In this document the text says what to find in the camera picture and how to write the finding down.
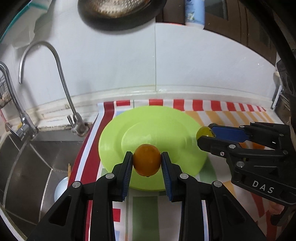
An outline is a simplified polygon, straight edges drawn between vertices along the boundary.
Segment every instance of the stainless steel sink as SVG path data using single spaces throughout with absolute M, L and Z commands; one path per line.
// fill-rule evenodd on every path
M 67 176 L 84 138 L 70 130 L 39 132 L 24 142 L 9 135 L 0 148 L 0 202 L 28 236 L 54 203 L 57 184 Z

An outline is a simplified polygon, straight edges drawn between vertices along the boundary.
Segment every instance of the chrome faucet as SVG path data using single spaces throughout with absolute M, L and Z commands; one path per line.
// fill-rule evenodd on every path
M 61 78 L 62 85 L 63 85 L 64 91 L 65 91 L 66 97 L 68 99 L 69 105 L 70 105 L 71 110 L 73 112 L 73 120 L 72 120 L 70 115 L 67 116 L 67 118 L 68 118 L 68 120 L 69 120 L 69 122 L 70 122 L 70 124 L 72 126 L 71 130 L 72 130 L 72 132 L 74 134 L 78 134 L 79 136 L 85 135 L 88 132 L 89 127 L 85 125 L 81 115 L 76 111 L 76 109 L 74 107 L 74 104 L 72 102 L 72 99 L 71 99 L 71 96 L 69 94 L 68 87 L 67 87 L 67 84 L 66 84 L 66 81 L 65 81 L 65 77 L 64 77 L 63 70 L 62 70 L 59 55 L 58 55 L 57 51 L 55 50 L 55 48 L 50 43 L 48 43 L 46 41 L 38 41 L 38 42 L 35 42 L 35 43 L 31 43 L 26 48 L 26 50 L 24 51 L 24 53 L 22 55 L 22 58 L 20 60 L 19 83 L 20 84 L 22 83 L 22 79 L 23 79 L 23 76 L 24 76 L 24 64 L 25 64 L 25 60 L 26 60 L 26 57 L 28 55 L 28 52 L 36 45 L 43 45 L 43 46 L 49 48 L 49 50 L 53 53 L 55 61 L 57 63 L 57 68 L 59 70 L 59 76 Z
M 36 136 L 38 130 L 35 127 L 34 123 L 32 122 L 31 118 L 29 117 L 29 115 L 25 112 L 24 108 L 22 107 L 22 104 L 20 103 L 17 93 L 15 92 L 15 88 L 13 86 L 9 70 L 8 70 L 7 66 L 2 62 L 0 62 L 0 70 L 4 74 L 5 81 L 6 81 L 11 99 L 13 100 L 13 103 L 15 104 L 15 107 L 17 108 L 17 111 L 20 114 L 20 120 L 22 122 L 22 126 L 16 132 L 11 129 L 11 127 L 8 123 L 5 123 L 6 128 L 8 128 L 13 135 L 17 136 L 21 140 L 24 139 L 24 137 L 27 133 L 31 137 Z

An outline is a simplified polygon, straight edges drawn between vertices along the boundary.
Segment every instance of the green plate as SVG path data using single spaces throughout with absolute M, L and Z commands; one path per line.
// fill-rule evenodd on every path
M 182 111 L 165 106 L 143 106 L 125 111 L 115 117 L 103 130 L 99 140 L 99 155 L 108 172 L 122 163 L 127 151 L 132 153 L 141 144 L 167 151 L 172 163 L 182 171 L 197 175 L 206 159 L 206 152 L 196 144 L 200 125 Z M 150 177 L 133 169 L 130 187 L 146 191 L 165 189 L 161 168 Z

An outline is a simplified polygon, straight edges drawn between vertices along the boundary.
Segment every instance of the wire basket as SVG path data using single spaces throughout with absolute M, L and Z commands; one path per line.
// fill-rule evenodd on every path
M 5 76 L 0 71 L 0 109 L 2 109 L 9 101 L 11 101 L 11 96 L 7 87 Z

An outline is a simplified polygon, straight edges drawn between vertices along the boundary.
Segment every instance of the striped tablecloth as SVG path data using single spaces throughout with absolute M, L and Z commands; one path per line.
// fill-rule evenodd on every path
M 195 119 L 201 126 L 210 123 L 236 126 L 249 124 L 251 121 L 274 122 L 268 112 L 259 106 L 232 102 L 208 100 L 126 100 L 99 103 L 99 114 L 91 131 L 77 156 L 69 183 L 76 180 L 83 184 L 95 182 L 107 171 L 100 162 L 98 143 L 105 126 L 122 112 L 144 105 L 163 105 L 179 109 Z M 244 148 L 253 148 L 251 142 L 242 143 Z M 225 159 L 211 154 L 201 172 L 195 177 L 199 181 L 212 183 L 223 182 L 237 198 L 245 210 L 267 236 L 275 240 L 282 227 L 270 224 L 268 201 L 244 189 L 234 186 Z M 86 241 L 89 240 L 89 226 L 92 201 L 87 211 Z M 181 203 L 171 203 L 165 191 L 145 192 L 129 189 L 124 202 L 113 202 L 113 215 L 116 241 L 177 241 L 179 236 Z

